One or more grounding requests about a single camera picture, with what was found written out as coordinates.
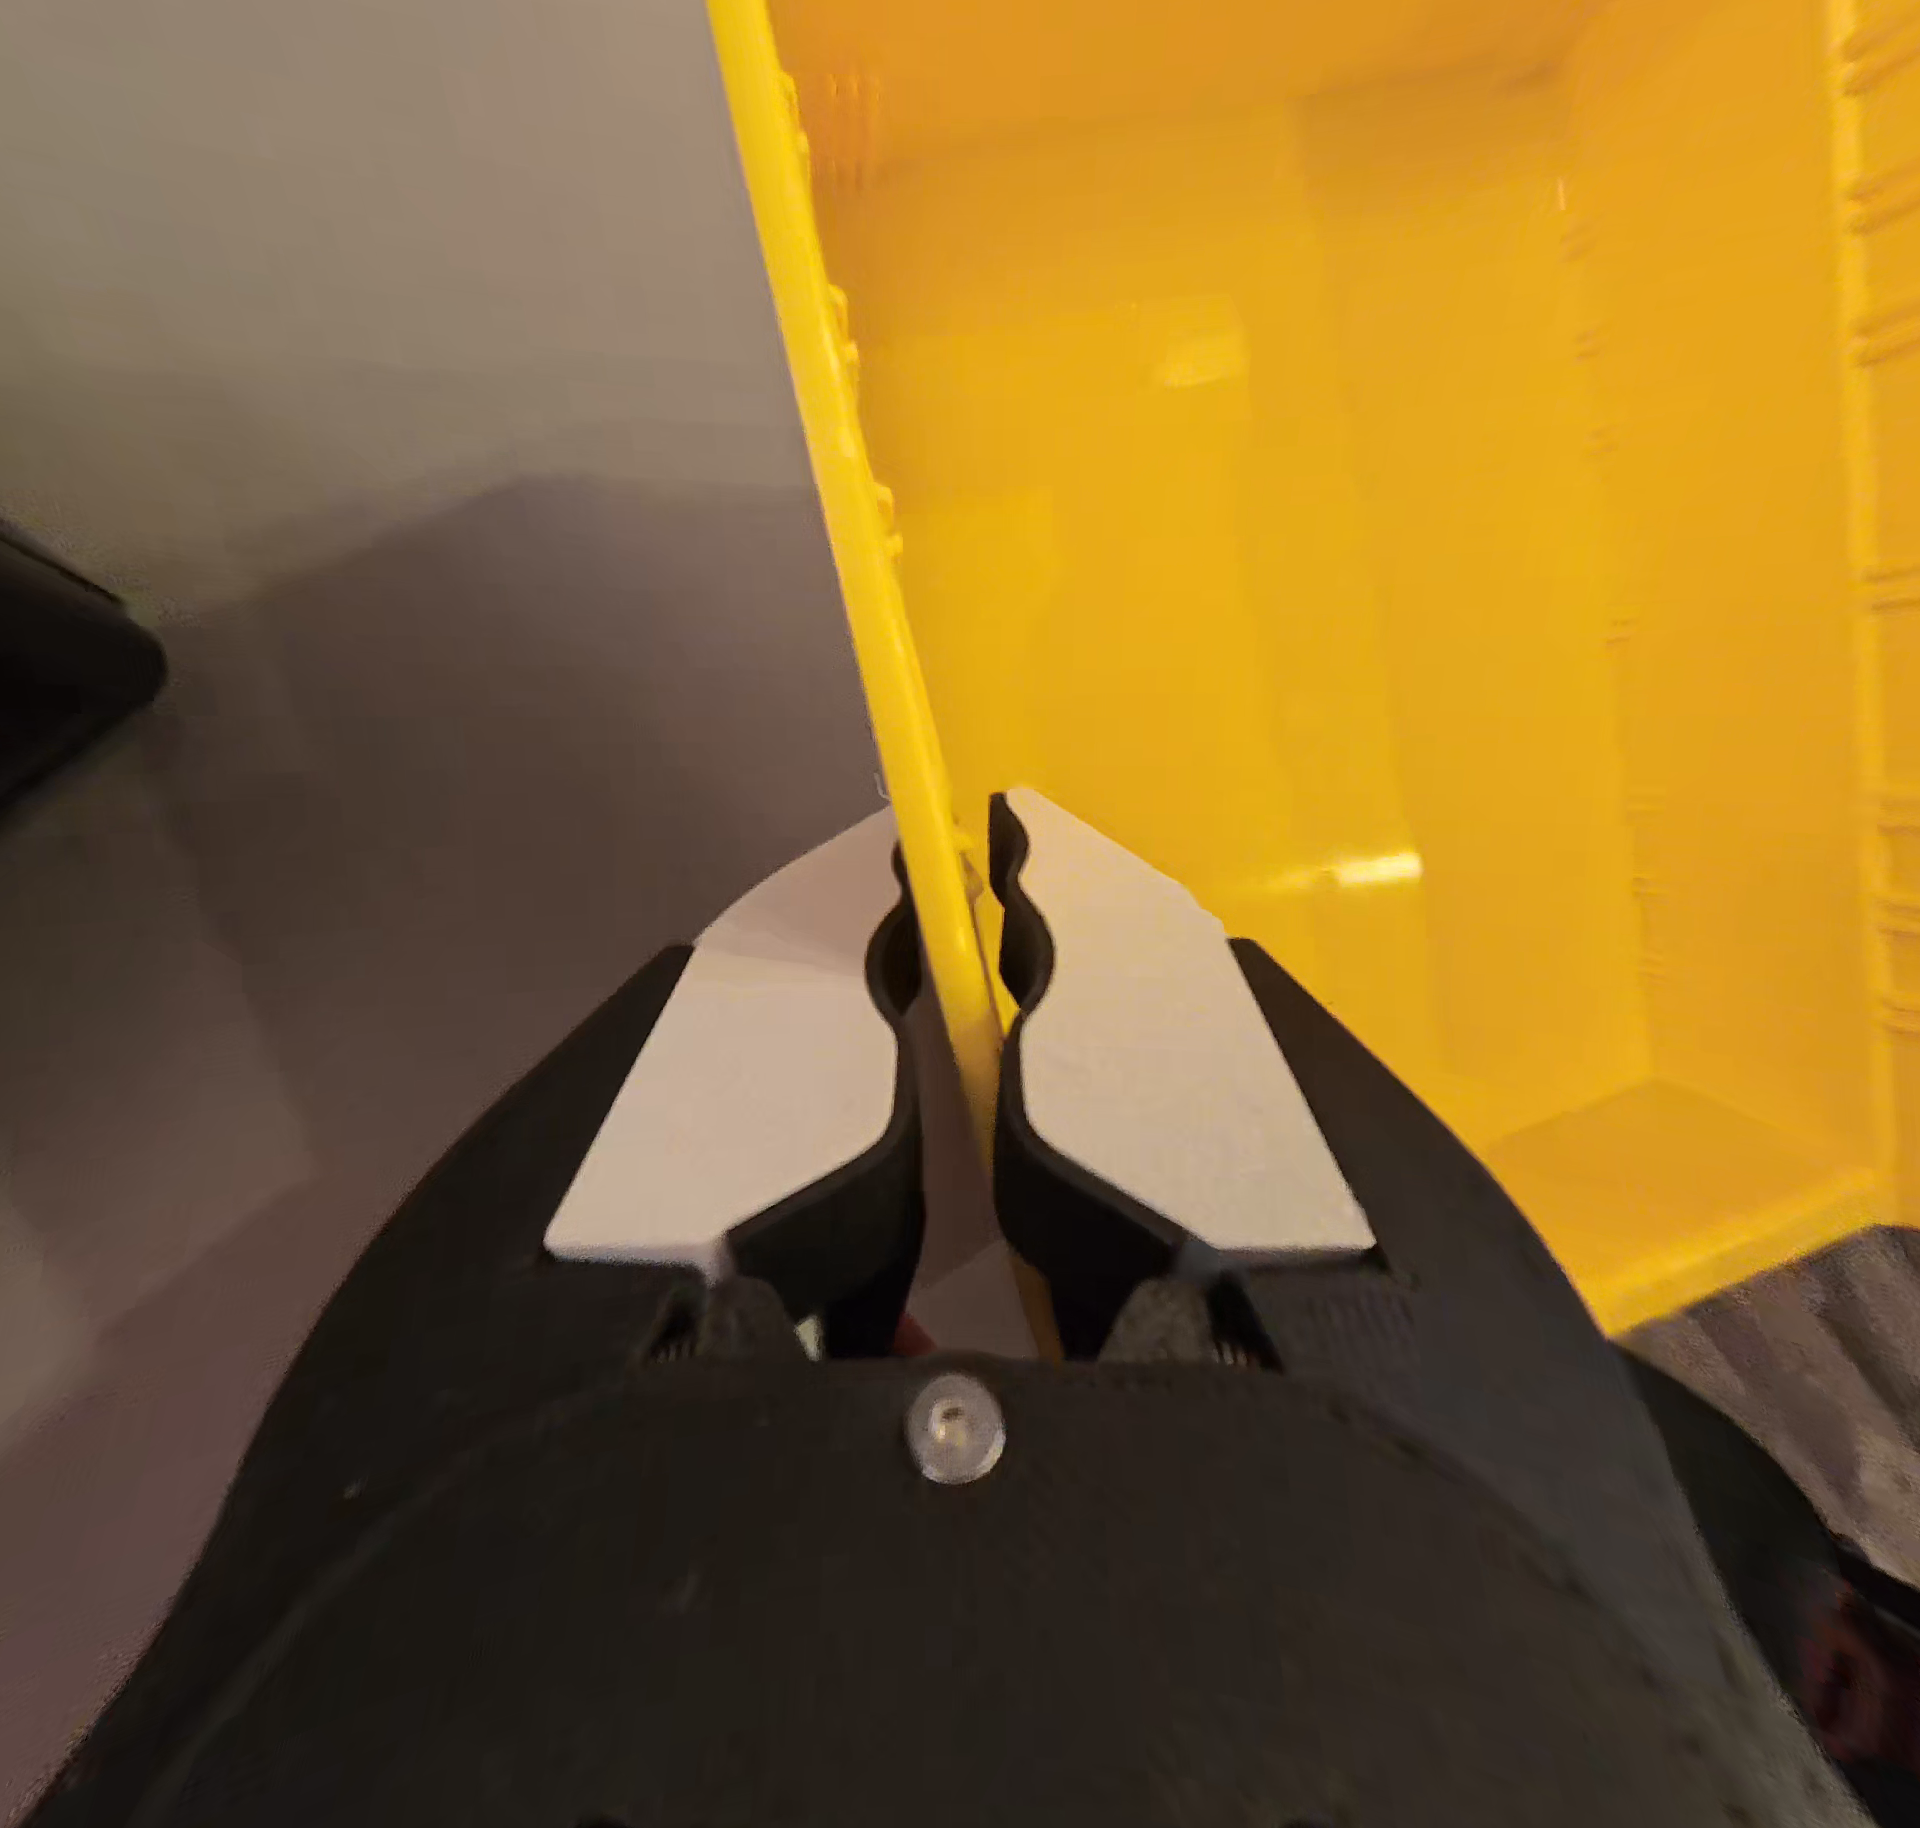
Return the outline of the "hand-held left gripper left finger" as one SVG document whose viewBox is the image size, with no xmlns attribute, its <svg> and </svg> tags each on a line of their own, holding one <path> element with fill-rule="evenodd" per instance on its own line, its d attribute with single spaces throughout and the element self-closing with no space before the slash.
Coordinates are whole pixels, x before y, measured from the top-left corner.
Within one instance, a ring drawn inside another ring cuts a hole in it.
<svg viewBox="0 0 1920 1828">
<path fill-rule="evenodd" d="M 897 820 L 879 810 L 692 941 L 544 1250 L 758 1282 L 829 1357 L 886 1357 L 924 1248 L 918 984 Z"/>
</svg>

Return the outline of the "dark cloth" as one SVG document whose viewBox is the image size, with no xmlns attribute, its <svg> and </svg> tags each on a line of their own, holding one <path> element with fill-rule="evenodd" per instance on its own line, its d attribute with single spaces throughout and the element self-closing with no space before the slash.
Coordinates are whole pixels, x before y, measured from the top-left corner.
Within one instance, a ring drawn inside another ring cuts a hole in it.
<svg viewBox="0 0 1920 1828">
<path fill-rule="evenodd" d="M 1917 1251 L 1875 1228 L 1622 1335 L 1719 1581 L 1872 1824 L 1917 1821 Z"/>
</svg>

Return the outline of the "black rounded object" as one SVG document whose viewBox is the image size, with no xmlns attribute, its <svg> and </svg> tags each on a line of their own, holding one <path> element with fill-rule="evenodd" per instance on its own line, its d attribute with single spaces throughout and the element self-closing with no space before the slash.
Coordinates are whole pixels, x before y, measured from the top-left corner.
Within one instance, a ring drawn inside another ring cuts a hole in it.
<svg viewBox="0 0 1920 1828">
<path fill-rule="evenodd" d="M 1 810 L 146 711 L 168 679 L 122 600 L 1 520 Z"/>
</svg>

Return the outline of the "yellow plastic bin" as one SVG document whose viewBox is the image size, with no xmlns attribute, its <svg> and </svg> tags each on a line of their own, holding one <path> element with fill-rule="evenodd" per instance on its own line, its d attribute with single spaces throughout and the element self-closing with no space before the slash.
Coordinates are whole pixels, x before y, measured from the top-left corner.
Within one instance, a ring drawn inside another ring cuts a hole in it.
<svg viewBox="0 0 1920 1828">
<path fill-rule="evenodd" d="M 1916 0 L 704 0 L 930 975 L 989 797 L 1612 1331 L 1916 1228 Z"/>
</svg>

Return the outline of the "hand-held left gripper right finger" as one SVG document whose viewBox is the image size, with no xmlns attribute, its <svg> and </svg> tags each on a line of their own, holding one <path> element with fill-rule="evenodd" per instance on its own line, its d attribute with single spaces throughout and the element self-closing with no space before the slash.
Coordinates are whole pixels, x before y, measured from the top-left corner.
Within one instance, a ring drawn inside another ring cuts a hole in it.
<svg viewBox="0 0 1920 1828">
<path fill-rule="evenodd" d="M 1226 924 L 1041 790 L 989 803 L 1013 1000 L 994 1208 L 1069 1357 L 1151 1282 L 1353 1264 L 1375 1230 Z"/>
</svg>

